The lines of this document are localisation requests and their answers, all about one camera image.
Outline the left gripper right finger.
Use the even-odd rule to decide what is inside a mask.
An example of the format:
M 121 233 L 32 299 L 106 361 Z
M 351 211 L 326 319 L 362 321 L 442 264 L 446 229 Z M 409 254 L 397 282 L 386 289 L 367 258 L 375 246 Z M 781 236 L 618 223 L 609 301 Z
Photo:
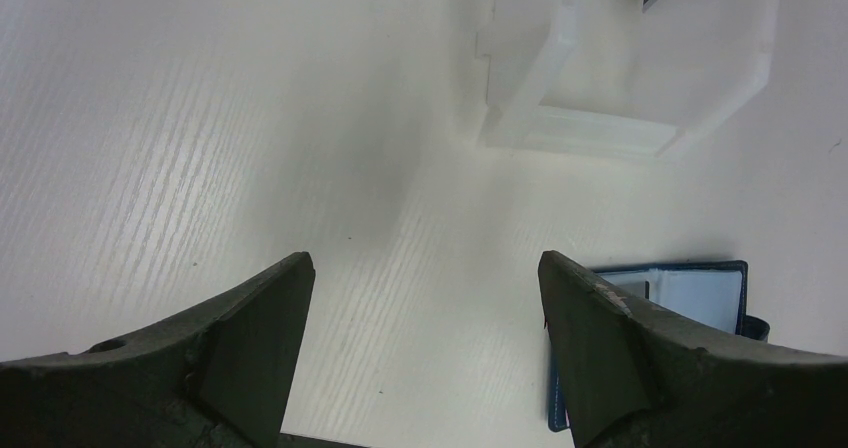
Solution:
M 556 251 L 541 301 L 578 447 L 843 447 L 847 361 L 709 327 Z

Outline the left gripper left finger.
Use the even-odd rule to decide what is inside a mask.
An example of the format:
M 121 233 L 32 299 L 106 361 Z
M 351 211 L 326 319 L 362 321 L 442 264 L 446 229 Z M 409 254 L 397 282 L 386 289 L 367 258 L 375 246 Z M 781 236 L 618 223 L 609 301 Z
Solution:
M 315 281 L 296 252 L 145 328 L 1 366 L 5 447 L 274 447 Z

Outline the blue leather card holder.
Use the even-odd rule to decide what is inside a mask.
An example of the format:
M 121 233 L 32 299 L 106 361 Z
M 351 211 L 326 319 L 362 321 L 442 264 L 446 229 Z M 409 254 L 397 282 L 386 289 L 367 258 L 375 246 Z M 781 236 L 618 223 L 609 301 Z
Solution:
M 561 254 L 541 257 L 537 275 L 551 342 L 548 427 L 594 436 L 608 423 L 668 398 L 651 370 L 644 338 L 627 312 L 579 283 L 613 285 L 730 335 L 765 341 L 770 326 L 747 312 L 743 260 L 643 264 L 588 270 Z

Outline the clear plastic card box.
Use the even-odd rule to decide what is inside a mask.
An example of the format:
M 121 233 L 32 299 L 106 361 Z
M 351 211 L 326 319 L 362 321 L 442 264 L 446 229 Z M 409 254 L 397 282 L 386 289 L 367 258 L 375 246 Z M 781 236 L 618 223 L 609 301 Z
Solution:
M 494 0 L 490 147 L 665 160 L 768 83 L 780 0 Z

